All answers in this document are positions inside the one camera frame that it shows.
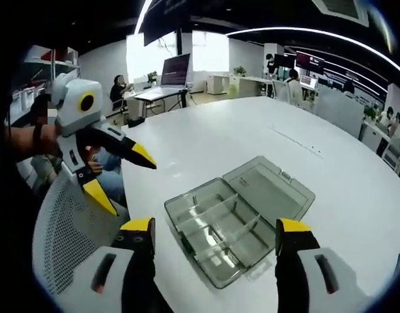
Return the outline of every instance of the computer screen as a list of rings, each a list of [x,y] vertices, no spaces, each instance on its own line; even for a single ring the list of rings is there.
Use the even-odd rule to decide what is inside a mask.
[[[304,87],[308,87],[310,89],[315,89],[316,83],[317,83],[316,78],[311,78],[309,76],[304,76],[304,75],[302,75],[300,77],[300,84],[303,85]]]
[[[294,68],[294,60],[295,57],[293,55],[286,56],[286,55],[276,54],[274,57],[274,66]]]
[[[148,9],[140,30],[140,33],[143,33],[144,46],[181,28],[190,20],[190,1],[163,0],[154,2]]]
[[[161,85],[185,85],[190,54],[179,55],[164,61]]]
[[[319,84],[329,86],[328,80],[325,80],[324,78],[319,78]]]
[[[314,73],[324,74],[324,59],[297,52],[296,65]]]
[[[332,87],[338,90],[342,90],[343,85],[341,83],[333,82]]]

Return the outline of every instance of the clear plastic box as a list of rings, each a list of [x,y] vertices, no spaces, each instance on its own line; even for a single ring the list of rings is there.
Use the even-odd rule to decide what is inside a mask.
[[[258,156],[165,202],[185,252],[224,288],[275,247],[277,218],[300,220],[314,193]]]

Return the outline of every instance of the air conditioner vent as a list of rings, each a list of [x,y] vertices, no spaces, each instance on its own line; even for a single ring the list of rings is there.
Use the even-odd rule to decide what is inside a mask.
[[[312,0],[323,14],[344,18],[368,27],[368,13],[360,0]]]

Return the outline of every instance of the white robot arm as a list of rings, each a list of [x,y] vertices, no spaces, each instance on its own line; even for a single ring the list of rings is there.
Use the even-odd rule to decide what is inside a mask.
[[[101,146],[107,151],[139,166],[156,169],[155,161],[138,143],[107,123],[102,115],[102,86],[71,74],[60,74],[54,81],[51,101],[57,108],[57,138],[63,154],[63,169],[110,213],[117,215],[92,169],[83,160],[86,145]]]

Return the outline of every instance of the black wristband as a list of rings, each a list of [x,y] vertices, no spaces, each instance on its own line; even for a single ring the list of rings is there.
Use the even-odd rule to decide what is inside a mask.
[[[40,151],[40,148],[42,147],[41,131],[42,131],[42,125],[41,124],[36,125],[33,130],[33,135],[32,135],[33,147],[38,151]]]

